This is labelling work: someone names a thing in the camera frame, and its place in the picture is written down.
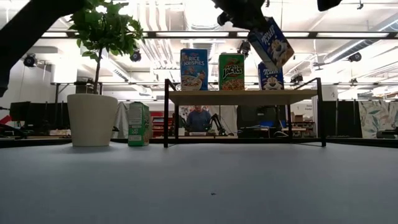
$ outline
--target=person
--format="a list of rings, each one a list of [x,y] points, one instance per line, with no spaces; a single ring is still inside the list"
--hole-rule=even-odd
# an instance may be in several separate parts
[[[190,132],[206,132],[205,126],[210,123],[211,115],[202,106],[195,106],[195,109],[188,114],[187,126]]]

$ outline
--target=green carton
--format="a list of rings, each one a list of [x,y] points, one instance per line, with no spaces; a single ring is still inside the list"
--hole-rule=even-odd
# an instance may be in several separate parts
[[[218,58],[220,90],[244,90],[244,55],[222,53]]]
[[[149,107],[141,102],[129,105],[129,146],[147,146],[152,137]]]

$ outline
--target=rice krispies box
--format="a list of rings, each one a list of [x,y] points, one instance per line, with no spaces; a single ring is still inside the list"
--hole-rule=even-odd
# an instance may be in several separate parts
[[[152,137],[149,107],[141,102],[129,105],[129,146],[147,146]]]
[[[218,58],[220,90],[244,90],[244,55],[222,53]]]
[[[282,31],[272,17],[266,17],[269,23],[267,32],[259,32],[256,29],[249,32],[248,41],[256,50],[261,60],[268,69],[282,68],[293,56],[294,50],[287,42]]]
[[[283,90],[284,73],[281,69],[268,69],[265,63],[261,62],[259,68],[260,90]]]
[[[181,90],[208,90],[207,49],[182,49]]]

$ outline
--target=cardboard box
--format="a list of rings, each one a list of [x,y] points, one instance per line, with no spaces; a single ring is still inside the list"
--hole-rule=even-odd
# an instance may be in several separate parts
[[[304,121],[303,115],[295,115],[294,116],[294,122],[303,122],[303,121]]]
[[[244,55],[222,53],[218,57],[220,90],[244,90]]]
[[[152,138],[149,107],[141,102],[129,105],[129,146],[147,146]]]
[[[207,49],[181,49],[181,90],[208,90]]]
[[[278,70],[293,56],[294,50],[275,20],[272,17],[266,19],[270,25],[267,32],[252,30],[249,32],[248,40],[266,67]]]
[[[268,69],[264,62],[258,66],[260,90],[283,90],[284,73],[280,69]]]

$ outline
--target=wooden shelf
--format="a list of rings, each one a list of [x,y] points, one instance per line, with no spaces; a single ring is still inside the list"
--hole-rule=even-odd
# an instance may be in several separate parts
[[[183,105],[291,105],[317,95],[316,90],[170,91],[169,98]]]

